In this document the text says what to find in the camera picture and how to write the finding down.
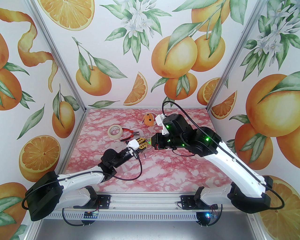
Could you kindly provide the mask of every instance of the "pliers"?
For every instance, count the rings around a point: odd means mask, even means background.
[[[124,139],[120,140],[121,142],[125,142],[125,141],[129,140],[129,139],[131,139],[133,136],[139,136],[139,135],[140,135],[139,132],[134,132],[134,131],[132,131],[132,130],[130,130],[130,129],[128,129],[128,128],[122,128],[122,129],[123,129],[123,131],[128,131],[128,132],[130,132],[131,135],[130,135],[129,137],[127,137],[127,138],[124,138]]]

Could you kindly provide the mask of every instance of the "table surface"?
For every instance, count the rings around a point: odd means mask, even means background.
[[[185,109],[199,125],[213,128],[206,109]],[[166,114],[181,113],[177,109],[166,109]],[[78,137],[65,173],[74,173],[89,169],[101,162],[105,150],[112,148],[117,152],[126,147],[119,139],[111,140],[107,130],[118,124],[123,128],[139,131],[140,137],[151,138],[161,131],[161,127],[146,126],[142,123],[146,113],[158,115],[161,109],[91,109]],[[177,150],[182,155],[190,155],[185,149]],[[143,174],[135,181],[122,181],[112,178],[104,183],[93,185],[96,191],[105,192],[195,192],[198,187],[220,187],[230,183],[230,179],[215,165],[199,156],[182,157],[175,155],[171,149],[148,149],[140,154]],[[118,167],[116,176],[134,178],[140,173],[140,165],[135,158]]]

